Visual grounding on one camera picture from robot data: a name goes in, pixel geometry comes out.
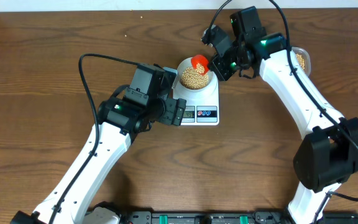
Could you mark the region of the red plastic measuring scoop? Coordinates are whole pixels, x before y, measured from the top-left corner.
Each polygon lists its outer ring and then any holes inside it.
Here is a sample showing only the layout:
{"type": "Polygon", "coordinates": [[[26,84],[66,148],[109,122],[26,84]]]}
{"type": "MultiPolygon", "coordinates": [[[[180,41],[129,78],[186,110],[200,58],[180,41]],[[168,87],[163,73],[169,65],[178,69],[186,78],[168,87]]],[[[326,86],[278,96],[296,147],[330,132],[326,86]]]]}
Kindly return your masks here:
{"type": "Polygon", "coordinates": [[[203,55],[195,55],[191,58],[192,67],[201,75],[206,75],[209,71],[208,64],[208,59],[203,55]]]}

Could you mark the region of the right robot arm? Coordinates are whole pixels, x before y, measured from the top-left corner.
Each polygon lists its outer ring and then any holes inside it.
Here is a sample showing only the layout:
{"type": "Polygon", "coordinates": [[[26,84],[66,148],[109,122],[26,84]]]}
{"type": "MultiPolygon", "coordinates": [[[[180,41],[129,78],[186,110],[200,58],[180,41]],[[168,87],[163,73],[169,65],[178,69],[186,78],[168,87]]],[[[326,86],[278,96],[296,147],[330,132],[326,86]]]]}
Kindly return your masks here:
{"type": "Polygon", "coordinates": [[[252,69],[279,96],[302,138],[293,159],[299,184],[287,211],[293,223],[317,223],[329,198],[358,171],[358,119],[346,119],[326,101],[287,37],[268,34],[255,7],[230,19],[233,36],[210,24],[201,38],[216,51],[208,68],[221,81],[252,69]]]}

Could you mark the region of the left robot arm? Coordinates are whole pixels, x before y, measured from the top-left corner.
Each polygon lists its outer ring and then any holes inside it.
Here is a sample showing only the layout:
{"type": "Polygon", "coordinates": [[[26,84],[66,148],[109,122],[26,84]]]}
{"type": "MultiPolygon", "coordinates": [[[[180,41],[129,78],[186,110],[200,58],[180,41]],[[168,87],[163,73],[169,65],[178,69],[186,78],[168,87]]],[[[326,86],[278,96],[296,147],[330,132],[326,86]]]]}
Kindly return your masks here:
{"type": "Polygon", "coordinates": [[[51,194],[31,214],[18,211],[12,223],[119,223],[113,208],[88,207],[106,176],[138,134],[154,122],[179,126],[186,101],[170,98],[178,80],[172,68],[138,64],[130,85],[119,87],[93,110],[87,143],[51,194]]]}

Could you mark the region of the white digital kitchen scale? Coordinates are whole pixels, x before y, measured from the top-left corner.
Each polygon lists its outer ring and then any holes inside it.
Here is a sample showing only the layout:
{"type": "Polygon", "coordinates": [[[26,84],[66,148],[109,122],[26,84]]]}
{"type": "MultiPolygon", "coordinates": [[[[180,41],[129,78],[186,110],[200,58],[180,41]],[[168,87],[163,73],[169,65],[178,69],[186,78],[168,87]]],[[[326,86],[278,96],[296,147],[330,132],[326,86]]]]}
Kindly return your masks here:
{"type": "Polygon", "coordinates": [[[199,90],[184,87],[180,81],[173,89],[174,99],[186,100],[182,126],[216,126],[219,124],[219,87],[213,72],[207,73],[209,83],[199,90]]]}

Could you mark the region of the soybeans in bowl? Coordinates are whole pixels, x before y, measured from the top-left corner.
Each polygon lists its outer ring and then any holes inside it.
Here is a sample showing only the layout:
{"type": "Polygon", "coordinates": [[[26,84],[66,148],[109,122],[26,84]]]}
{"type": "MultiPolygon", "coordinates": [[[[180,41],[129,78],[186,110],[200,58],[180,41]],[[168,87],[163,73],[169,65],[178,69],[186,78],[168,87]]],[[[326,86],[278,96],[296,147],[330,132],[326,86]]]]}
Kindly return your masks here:
{"type": "Polygon", "coordinates": [[[209,83],[208,75],[201,75],[193,67],[187,67],[180,79],[180,83],[187,89],[199,90],[206,87],[209,83]]]}

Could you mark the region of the grey round bowl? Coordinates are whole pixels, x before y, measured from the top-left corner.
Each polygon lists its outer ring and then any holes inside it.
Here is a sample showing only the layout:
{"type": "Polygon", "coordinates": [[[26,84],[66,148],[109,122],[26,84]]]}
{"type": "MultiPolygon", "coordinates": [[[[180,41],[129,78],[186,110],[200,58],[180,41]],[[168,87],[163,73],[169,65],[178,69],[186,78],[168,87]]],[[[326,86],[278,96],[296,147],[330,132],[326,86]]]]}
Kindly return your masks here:
{"type": "Polygon", "coordinates": [[[208,68],[208,60],[202,55],[184,59],[179,64],[177,72],[179,83],[189,90],[206,88],[213,78],[208,68]]]}

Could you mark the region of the soybeans pile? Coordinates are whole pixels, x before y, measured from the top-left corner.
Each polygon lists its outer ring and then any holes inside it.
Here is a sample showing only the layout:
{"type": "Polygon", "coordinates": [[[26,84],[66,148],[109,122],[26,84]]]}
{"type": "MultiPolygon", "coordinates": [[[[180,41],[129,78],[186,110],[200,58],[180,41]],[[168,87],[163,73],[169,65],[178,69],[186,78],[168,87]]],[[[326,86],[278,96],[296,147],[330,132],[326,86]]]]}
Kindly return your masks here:
{"type": "Polygon", "coordinates": [[[301,54],[296,54],[296,59],[302,70],[305,71],[305,59],[303,58],[303,56],[301,54]]]}

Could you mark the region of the clear plastic container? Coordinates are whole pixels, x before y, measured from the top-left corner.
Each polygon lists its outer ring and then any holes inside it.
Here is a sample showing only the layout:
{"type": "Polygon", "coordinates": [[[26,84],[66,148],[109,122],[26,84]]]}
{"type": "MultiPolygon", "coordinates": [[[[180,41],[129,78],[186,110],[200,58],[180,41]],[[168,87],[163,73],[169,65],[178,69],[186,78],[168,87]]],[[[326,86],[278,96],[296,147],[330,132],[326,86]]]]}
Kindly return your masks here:
{"type": "Polygon", "coordinates": [[[296,59],[298,61],[298,64],[305,72],[306,76],[310,76],[311,74],[311,59],[308,52],[300,47],[292,47],[292,51],[294,51],[296,55],[296,59]]]}

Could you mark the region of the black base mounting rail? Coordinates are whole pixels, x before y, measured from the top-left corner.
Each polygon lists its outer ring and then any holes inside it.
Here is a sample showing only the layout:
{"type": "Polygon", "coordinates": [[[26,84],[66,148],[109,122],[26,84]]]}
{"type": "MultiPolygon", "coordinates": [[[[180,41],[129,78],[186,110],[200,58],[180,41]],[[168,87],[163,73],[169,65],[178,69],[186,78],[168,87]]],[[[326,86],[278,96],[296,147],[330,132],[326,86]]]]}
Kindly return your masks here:
{"type": "Polygon", "coordinates": [[[87,214],[84,223],[118,224],[285,224],[291,223],[290,217],[280,212],[253,213],[152,213],[129,212],[117,215],[106,208],[96,208],[87,214]]]}

